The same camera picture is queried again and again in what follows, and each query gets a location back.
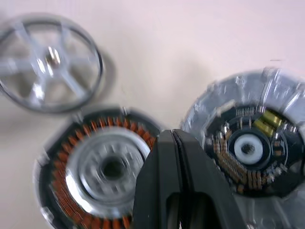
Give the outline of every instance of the clear plastic cover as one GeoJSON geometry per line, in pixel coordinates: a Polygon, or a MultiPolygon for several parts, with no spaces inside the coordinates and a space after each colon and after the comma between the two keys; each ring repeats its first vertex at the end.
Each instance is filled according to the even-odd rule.
{"type": "MultiPolygon", "coordinates": [[[[189,110],[181,128],[193,134],[204,148],[207,128],[217,114],[234,104],[261,104],[293,122],[304,140],[304,92],[304,83],[281,69],[237,74],[208,87],[189,110]]],[[[249,229],[305,228],[304,183],[284,198],[250,198],[238,194],[235,198],[249,229]]]]}

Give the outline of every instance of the center hole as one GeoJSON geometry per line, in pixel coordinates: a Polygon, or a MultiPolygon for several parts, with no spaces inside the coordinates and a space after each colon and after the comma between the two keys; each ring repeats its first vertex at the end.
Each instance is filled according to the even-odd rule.
{"type": "Polygon", "coordinates": [[[57,50],[49,47],[45,55],[45,61],[51,67],[57,68],[61,63],[57,50]]]}
{"type": "Polygon", "coordinates": [[[254,151],[255,151],[255,147],[252,144],[247,143],[242,146],[242,152],[244,154],[252,154],[254,151]]]}
{"type": "Polygon", "coordinates": [[[117,180],[124,175],[125,165],[119,157],[109,157],[103,162],[101,172],[107,179],[117,180]]]}

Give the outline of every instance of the white table surface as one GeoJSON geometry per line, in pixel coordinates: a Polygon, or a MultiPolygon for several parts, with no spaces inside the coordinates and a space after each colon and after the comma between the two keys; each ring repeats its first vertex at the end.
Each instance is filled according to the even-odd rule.
{"type": "MultiPolygon", "coordinates": [[[[0,21],[48,12],[80,24],[106,60],[107,89],[94,103],[136,107],[174,128],[215,80],[272,64],[302,77],[304,7],[301,0],[2,0],[0,21]]],[[[32,168],[67,117],[34,114],[5,96],[0,106],[0,228],[48,228],[32,168]]]]}

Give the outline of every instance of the circuit board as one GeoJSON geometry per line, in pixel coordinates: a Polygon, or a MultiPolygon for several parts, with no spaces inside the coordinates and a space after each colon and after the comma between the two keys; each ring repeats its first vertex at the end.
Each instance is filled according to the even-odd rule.
{"type": "Polygon", "coordinates": [[[285,196],[303,180],[290,167],[304,158],[296,125],[268,107],[234,106],[206,130],[205,151],[236,193],[285,196]]]}

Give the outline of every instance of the silver pulley wheel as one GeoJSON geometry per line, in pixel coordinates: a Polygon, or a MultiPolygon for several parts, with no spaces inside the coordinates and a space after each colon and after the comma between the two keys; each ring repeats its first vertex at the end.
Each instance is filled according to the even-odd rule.
{"type": "Polygon", "coordinates": [[[101,81],[101,55],[78,25],[60,17],[24,17],[3,26],[0,87],[33,111],[60,113],[79,108],[101,81]]]}
{"type": "Polygon", "coordinates": [[[303,228],[305,87],[281,69],[211,85],[181,128],[193,134],[252,229],[303,228]]]}
{"type": "Polygon", "coordinates": [[[127,108],[85,110],[37,160],[41,212],[55,229],[130,229],[136,179],[161,128],[127,108]]]}

